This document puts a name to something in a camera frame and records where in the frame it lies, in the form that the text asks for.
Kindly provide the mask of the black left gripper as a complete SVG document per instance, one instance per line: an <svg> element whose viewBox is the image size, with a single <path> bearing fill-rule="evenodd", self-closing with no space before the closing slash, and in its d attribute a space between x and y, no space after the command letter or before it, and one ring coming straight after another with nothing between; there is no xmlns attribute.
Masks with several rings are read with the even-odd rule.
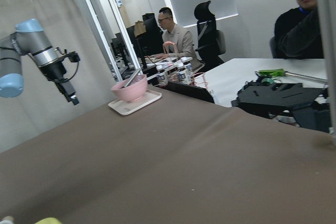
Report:
<svg viewBox="0 0 336 224"><path fill-rule="evenodd" d="M58 88L59 92L69 98L73 105L79 104L79 100L75 95L75 89L70 83L70 80L65 78L66 69L62 62L54 62L43 67L39 67L42 74L48 81L53 82Z"/></svg>

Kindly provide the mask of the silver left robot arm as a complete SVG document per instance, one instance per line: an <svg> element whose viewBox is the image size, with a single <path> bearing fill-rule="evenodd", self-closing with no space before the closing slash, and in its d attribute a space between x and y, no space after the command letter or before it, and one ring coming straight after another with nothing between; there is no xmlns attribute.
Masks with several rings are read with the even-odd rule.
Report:
<svg viewBox="0 0 336 224"><path fill-rule="evenodd" d="M62 64L68 58L79 63L75 52L54 48L36 19L29 19L15 26L15 32L1 39L1 97L19 96L24 89L22 56L29 56L49 82L56 85L59 92L73 105L79 104L76 91L66 78L66 68Z"/></svg>

